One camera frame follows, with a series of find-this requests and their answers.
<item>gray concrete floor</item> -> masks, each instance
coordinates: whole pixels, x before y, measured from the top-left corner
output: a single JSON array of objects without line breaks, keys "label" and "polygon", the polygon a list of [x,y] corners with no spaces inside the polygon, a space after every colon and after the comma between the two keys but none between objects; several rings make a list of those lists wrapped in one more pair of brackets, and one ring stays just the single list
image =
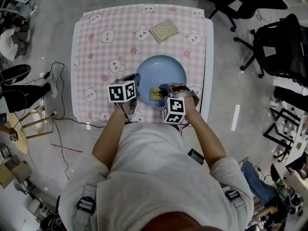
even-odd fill
[{"label": "gray concrete floor", "polygon": [[[72,114],[70,88],[70,59],[73,29],[84,12],[112,6],[137,3],[175,4],[204,9],[207,17],[214,9],[214,4],[205,0],[31,0],[36,2],[38,10],[31,17],[33,30],[32,40],[27,55],[13,64],[25,63],[32,67],[29,78],[37,79],[41,73],[50,70],[55,61],[65,64],[62,77],[64,79],[63,101],[65,117],[74,118]],[[300,20],[305,20],[308,8],[296,6],[286,11],[260,9],[263,18],[270,22],[278,21],[290,13],[295,13]],[[21,14],[28,15],[30,9],[25,6]],[[217,13],[214,23],[214,74],[208,123],[221,140],[229,156],[238,161],[246,156],[251,157],[254,164],[265,171],[269,169],[272,153],[276,145],[265,139],[262,134],[271,123],[268,115],[270,96],[273,91],[272,77],[257,77],[259,67],[256,62],[246,71],[241,72],[243,65],[251,56],[249,49],[233,41],[233,37],[241,37],[249,42],[252,37],[250,29],[258,29],[267,24],[255,16],[249,20],[236,20],[237,31],[230,31],[231,24],[227,17]],[[63,84],[60,79],[60,65],[55,65],[53,73],[57,79],[59,96],[53,100],[49,95],[44,99],[48,111],[56,109],[63,115],[60,97]],[[240,115],[235,131],[231,131],[234,109],[240,104]],[[71,121],[57,121],[62,144],[69,149],[90,152],[102,129],[79,125]],[[62,159],[60,141],[56,128],[54,133],[29,141],[30,153],[36,165],[34,179],[38,186],[49,189],[49,193],[58,196],[67,179],[64,175],[66,164]],[[199,150],[199,144],[192,128],[183,132],[183,140],[187,149]],[[78,152],[64,149],[64,156],[69,164],[68,175],[72,172]],[[20,155],[33,165],[28,155]]]}]

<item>cartoon bunny face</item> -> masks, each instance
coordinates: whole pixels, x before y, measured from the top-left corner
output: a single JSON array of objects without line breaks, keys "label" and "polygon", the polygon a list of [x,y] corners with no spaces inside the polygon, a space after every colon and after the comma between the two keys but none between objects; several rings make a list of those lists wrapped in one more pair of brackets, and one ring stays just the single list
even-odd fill
[{"label": "cartoon bunny face", "polygon": [[200,87],[189,87],[190,90],[193,90],[194,93],[198,96],[198,98],[201,98],[201,88]]},{"label": "cartoon bunny face", "polygon": [[115,32],[112,29],[106,30],[102,32],[101,42],[102,43],[111,43],[114,41]]},{"label": "cartoon bunny face", "polygon": [[79,60],[78,60],[77,57],[75,57],[75,59],[74,59],[74,70],[76,70],[76,68],[78,68],[78,66],[79,66]]},{"label": "cartoon bunny face", "polygon": [[142,116],[142,113],[140,111],[136,111],[135,116],[129,117],[129,120],[131,122],[145,122],[145,118]]},{"label": "cartoon bunny face", "polygon": [[100,13],[95,14],[95,15],[92,15],[92,16],[90,17],[90,23],[91,23],[91,25],[94,25],[94,24],[100,22],[100,21],[102,20],[102,18],[103,18],[103,16],[102,16]]},{"label": "cartoon bunny face", "polygon": [[142,14],[145,14],[147,12],[150,12],[151,14],[156,14],[155,12],[155,5],[153,4],[145,4],[142,7],[142,10],[140,11]]},{"label": "cartoon bunny face", "polygon": [[109,62],[109,67],[111,72],[113,72],[114,74],[116,74],[117,72],[121,71],[123,72],[125,69],[125,65],[121,64],[121,61],[123,60],[123,56],[119,56],[114,60],[111,60]]},{"label": "cartoon bunny face", "polygon": [[205,20],[205,16],[204,16],[204,12],[203,10],[199,10],[199,9],[192,9],[192,14],[191,14],[192,18],[201,18],[201,20]]},{"label": "cartoon bunny face", "polygon": [[146,29],[146,26],[140,26],[139,31],[132,31],[131,33],[139,40],[145,41],[150,36],[150,31]]},{"label": "cartoon bunny face", "polygon": [[201,36],[196,30],[192,30],[192,34],[184,33],[184,37],[190,42],[191,45],[197,45],[202,41]]},{"label": "cartoon bunny face", "polygon": [[102,122],[107,122],[111,117],[111,114],[109,112],[99,112],[99,115]]},{"label": "cartoon bunny face", "polygon": [[85,94],[88,103],[93,102],[94,100],[97,99],[97,94],[93,87],[87,89],[83,94]]}]

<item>blue bowl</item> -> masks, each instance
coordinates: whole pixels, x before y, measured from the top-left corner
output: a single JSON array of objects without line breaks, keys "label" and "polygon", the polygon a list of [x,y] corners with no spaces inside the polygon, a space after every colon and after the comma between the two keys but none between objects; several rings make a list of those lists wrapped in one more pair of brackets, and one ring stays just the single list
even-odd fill
[{"label": "blue bowl", "polygon": [[152,56],[138,68],[140,99],[151,106],[164,107],[164,101],[150,100],[150,90],[162,84],[183,83],[186,85],[186,74],[183,66],[174,58],[166,55]]}]

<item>tablecloth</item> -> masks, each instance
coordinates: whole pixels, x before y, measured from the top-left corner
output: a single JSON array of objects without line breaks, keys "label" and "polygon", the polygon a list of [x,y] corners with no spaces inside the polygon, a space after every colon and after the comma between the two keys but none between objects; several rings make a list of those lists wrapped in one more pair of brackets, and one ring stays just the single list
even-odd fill
[{"label": "tablecloth", "polygon": [[[180,33],[158,44],[149,29],[171,19]],[[72,57],[75,116],[79,121],[107,122],[114,110],[106,86],[135,73],[153,55],[165,54],[184,67],[187,86],[202,97],[205,70],[206,24],[201,9],[136,4],[84,13]],[[161,108],[138,101],[133,122],[162,122]]]}]

